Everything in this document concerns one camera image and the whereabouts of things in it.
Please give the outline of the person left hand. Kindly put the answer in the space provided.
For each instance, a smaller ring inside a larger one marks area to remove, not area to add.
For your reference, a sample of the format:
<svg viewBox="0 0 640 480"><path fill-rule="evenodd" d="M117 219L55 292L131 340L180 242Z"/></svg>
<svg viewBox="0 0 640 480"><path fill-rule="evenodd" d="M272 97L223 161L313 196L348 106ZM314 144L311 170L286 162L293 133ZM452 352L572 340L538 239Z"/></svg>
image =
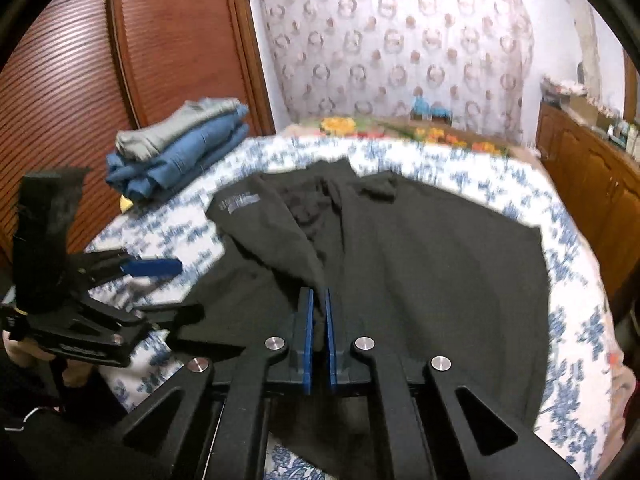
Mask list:
<svg viewBox="0 0 640 480"><path fill-rule="evenodd" d="M29 367L37 361L52 362L55 356L42 350L33 339L17 341L10 338L10 334L2 332L4 350L9 359L20 367ZM81 361L67 360L63 366L62 381L65 387L77 388L85 385L93 365Z"/></svg>

